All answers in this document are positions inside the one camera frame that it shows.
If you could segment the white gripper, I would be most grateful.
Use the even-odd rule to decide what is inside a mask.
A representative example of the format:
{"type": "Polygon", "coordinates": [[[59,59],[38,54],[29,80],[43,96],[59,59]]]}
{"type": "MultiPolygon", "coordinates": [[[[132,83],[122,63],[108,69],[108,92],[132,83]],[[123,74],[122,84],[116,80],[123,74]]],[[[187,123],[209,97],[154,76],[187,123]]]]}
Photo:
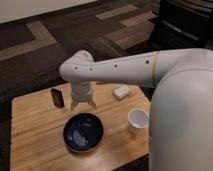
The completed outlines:
{"type": "Polygon", "coordinates": [[[88,81],[78,82],[71,84],[71,111],[75,109],[79,102],[88,102],[93,108],[96,108],[96,104],[92,99],[93,90],[91,83],[88,81]]]}

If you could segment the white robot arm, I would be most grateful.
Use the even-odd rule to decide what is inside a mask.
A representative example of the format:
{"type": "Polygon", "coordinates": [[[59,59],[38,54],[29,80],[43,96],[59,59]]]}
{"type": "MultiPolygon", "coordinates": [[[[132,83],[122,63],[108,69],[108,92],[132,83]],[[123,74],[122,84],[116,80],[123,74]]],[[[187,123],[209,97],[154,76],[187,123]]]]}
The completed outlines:
{"type": "Polygon", "coordinates": [[[92,81],[152,87],[149,171],[213,171],[213,50],[160,50],[96,62],[80,50],[60,76],[82,97],[92,81]]]}

